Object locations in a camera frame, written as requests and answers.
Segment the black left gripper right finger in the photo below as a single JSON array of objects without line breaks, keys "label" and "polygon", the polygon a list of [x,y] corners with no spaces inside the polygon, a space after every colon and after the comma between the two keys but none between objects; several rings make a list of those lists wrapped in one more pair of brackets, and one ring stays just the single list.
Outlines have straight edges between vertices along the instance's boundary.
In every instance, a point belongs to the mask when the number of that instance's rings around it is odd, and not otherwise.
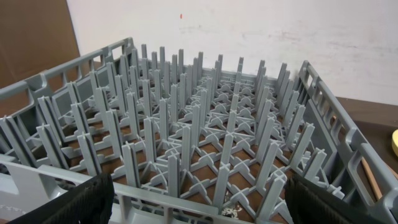
[{"label": "black left gripper right finger", "polygon": [[285,201],[294,224],[377,224],[381,222],[298,174],[287,180],[284,189]]}]

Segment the grey plastic dish rack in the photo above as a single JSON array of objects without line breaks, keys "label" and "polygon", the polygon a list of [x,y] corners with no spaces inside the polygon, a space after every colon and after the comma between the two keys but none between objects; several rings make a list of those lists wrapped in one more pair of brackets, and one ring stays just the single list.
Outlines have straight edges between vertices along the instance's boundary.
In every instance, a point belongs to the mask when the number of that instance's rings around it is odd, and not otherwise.
[{"label": "grey plastic dish rack", "polygon": [[295,174],[397,222],[397,178],[309,62],[295,79],[222,63],[167,61],[127,38],[2,88],[1,101],[28,103],[1,118],[1,218],[107,172],[111,223],[292,223]]}]

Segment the yellow round plate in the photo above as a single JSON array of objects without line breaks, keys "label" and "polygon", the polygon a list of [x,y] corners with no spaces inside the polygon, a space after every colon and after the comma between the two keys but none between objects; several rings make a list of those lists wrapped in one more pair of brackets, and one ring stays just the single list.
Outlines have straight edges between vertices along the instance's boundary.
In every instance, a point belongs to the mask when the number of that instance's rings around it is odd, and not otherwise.
[{"label": "yellow round plate", "polygon": [[392,138],[391,138],[391,146],[394,154],[398,156],[398,130],[396,129],[392,133]]}]

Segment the wooden chopstick, lower left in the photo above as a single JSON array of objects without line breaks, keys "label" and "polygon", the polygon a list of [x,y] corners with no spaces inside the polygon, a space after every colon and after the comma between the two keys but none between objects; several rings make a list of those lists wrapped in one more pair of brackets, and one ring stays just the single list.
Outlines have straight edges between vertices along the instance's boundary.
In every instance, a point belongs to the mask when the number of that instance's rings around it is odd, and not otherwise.
[{"label": "wooden chopstick, lower left", "polygon": [[366,176],[367,176],[370,186],[372,188],[375,199],[379,200],[382,197],[382,193],[381,193],[381,190],[380,190],[380,188],[376,182],[376,179],[372,173],[372,170],[371,170],[369,164],[367,163],[367,161],[365,160],[365,158],[361,159],[361,163],[363,165],[363,169],[366,173]]}]

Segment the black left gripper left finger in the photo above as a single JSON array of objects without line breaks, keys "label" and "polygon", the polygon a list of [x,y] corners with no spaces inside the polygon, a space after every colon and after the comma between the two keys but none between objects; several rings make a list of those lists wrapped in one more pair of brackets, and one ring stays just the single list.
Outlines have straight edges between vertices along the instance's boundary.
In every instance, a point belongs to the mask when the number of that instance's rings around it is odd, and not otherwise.
[{"label": "black left gripper left finger", "polygon": [[13,224],[108,223],[112,215],[114,185],[102,173],[50,202],[10,222]]}]

